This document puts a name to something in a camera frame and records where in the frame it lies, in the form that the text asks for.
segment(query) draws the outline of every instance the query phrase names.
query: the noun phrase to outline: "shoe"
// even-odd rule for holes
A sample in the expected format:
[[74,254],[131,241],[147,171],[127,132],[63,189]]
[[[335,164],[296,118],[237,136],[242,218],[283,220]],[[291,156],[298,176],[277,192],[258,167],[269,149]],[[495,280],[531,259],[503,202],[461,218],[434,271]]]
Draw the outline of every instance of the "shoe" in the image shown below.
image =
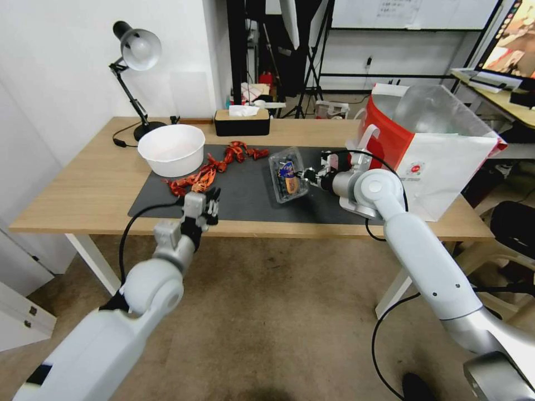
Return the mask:
[[406,401],[436,401],[425,381],[414,373],[403,376],[403,396]]

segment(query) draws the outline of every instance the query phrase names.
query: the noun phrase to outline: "beige carpet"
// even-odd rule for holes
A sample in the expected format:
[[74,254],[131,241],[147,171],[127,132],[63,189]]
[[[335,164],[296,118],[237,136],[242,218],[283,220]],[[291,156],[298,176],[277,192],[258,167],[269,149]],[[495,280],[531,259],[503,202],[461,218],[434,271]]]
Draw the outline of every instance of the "beige carpet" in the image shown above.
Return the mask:
[[[94,238],[116,266],[118,237]],[[148,258],[150,237],[131,237],[126,263]],[[370,354],[373,309],[398,264],[370,240],[204,238],[177,309],[150,337],[114,400],[394,399]],[[78,257],[31,296],[58,316],[51,340],[0,354],[0,399],[108,295]],[[392,385],[423,376],[442,400],[471,400],[462,363],[470,354],[421,299],[382,326],[377,354]]]

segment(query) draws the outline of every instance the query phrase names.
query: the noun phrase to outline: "lamp shade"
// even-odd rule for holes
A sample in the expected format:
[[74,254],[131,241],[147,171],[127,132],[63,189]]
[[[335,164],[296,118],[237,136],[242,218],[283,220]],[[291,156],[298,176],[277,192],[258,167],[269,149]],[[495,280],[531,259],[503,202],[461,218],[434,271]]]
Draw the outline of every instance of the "lamp shade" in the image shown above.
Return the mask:
[[132,70],[149,70],[158,62],[162,54],[158,36],[143,29],[132,29],[124,21],[117,21],[113,25],[113,32],[121,41],[124,62]]

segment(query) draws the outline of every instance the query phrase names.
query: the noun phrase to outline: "tissue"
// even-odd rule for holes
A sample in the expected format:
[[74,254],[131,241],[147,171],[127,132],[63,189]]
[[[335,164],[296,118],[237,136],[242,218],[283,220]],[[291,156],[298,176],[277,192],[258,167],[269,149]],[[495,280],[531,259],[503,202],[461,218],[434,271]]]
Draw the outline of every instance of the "tissue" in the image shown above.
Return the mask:
[[231,117],[249,117],[254,116],[260,110],[255,106],[230,105],[228,108],[228,115]]

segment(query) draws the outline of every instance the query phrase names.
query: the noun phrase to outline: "white bowl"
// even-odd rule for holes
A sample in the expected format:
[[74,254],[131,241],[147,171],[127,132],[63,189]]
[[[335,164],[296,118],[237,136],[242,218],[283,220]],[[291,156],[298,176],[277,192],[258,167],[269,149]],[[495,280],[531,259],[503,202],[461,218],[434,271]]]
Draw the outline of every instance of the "white bowl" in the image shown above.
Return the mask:
[[139,154],[152,171],[163,177],[178,177],[195,171],[202,163],[205,135],[192,125],[166,125],[145,134]]

